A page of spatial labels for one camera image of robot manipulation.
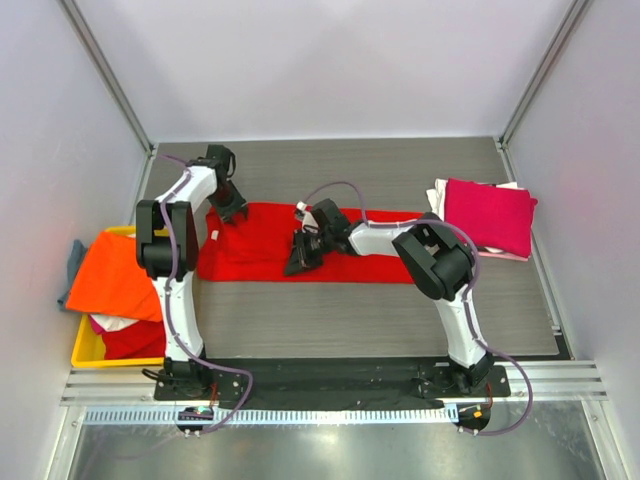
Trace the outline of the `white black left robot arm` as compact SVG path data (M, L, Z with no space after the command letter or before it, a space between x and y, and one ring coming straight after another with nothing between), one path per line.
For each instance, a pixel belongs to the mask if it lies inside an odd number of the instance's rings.
M208 202L226 224L248 218L247 201L232 181L236 155L210 144L204 156L185 161L180 178L165 193L136 206L136 260L158 296L165 331L162 369L150 377L156 392L198 400L214 386L213 368L199 332L193 279L199 258L195 211Z

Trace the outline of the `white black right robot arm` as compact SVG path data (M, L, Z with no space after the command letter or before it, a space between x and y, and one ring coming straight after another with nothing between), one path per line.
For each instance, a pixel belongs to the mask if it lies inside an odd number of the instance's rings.
M286 276L323 266L330 253L354 257L397 257L418 290L436 305L447 338L449 377L460 394L476 394L494 364L475 313L472 288L477 249L462 242L463 232L433 213L401 222L350 221L325 199L295 207Z

